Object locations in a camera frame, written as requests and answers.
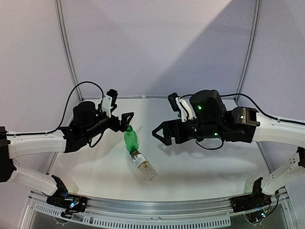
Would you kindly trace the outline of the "green plastic bottle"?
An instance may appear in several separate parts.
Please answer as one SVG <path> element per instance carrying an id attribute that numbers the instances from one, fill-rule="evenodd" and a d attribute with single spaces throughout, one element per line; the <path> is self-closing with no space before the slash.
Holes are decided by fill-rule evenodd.
<path id="1" fill-rule="evenodd" d="M 124 142 L 129 154 L 132 154 L 134 151 L 139 149 L 138 137 L 131 125 L 128 125 L 126 131 L 124 132 Z"/>

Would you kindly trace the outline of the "coffee bottle with dark cap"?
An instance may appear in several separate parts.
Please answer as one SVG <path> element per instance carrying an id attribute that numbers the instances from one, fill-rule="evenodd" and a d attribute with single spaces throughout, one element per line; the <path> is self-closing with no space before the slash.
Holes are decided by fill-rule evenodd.
<path id="1" fill-rule="evenodd" d="M 131 157 L 133 163 L 147 182 L 153 182 L 158 177 L 157 171 L 138 150 L 133 150 L 131 152 Z"/>

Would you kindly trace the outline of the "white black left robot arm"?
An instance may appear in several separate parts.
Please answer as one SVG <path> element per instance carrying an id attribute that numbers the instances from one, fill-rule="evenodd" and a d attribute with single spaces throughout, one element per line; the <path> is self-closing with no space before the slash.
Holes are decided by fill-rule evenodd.
<path id="1" fill-rule="evenodd" d="M 94 147 L 92 139 L 102 136 L 107 129 L 125 132 L 134 116 L 133 112 L 121 117 L 112 115 L 113 109 L 103 111 L 94 102 L 85 101 L 73 109 L 73 120 L 69 126 L 60 127 L 51 134 L 8 134 L 0 128 L 0 181 L 18 183 L 38 190 L 67 207 L 71 203 L 69 192 L 63 181 L 55 175 L 44 175 L 26 168 L 17 162 L 25 155 L 58 152 L 73 153 L 86 145 Z"/>

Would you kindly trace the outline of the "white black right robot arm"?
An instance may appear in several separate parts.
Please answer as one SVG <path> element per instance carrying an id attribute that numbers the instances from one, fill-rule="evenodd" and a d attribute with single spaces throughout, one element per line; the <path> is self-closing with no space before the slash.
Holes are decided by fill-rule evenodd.
<path id="1" fill-rule="evenodd" d="M 224 142 L 276 142 L 297 146 L 289 161 L 271 174 L 258 178 L 253 183 L 251 194 L 233 198 L 232 204 L 248 204 L 250 208 L 271 203 L 271 195 L 305 173 L 305 123 L 293 119 L 282 119 L 266 114 L 256 106 L 235 107 L 227 110 L 222 96 L 216 90 L 202 90 L 184 96 L 173 93 L 168 96 L 173 111 L 179 119 L 162 122 L 152 131 L 153 137 L 170 146 L 172 140 L 182 144 L 195 140 L 199 144 L 205 139 Z"/>

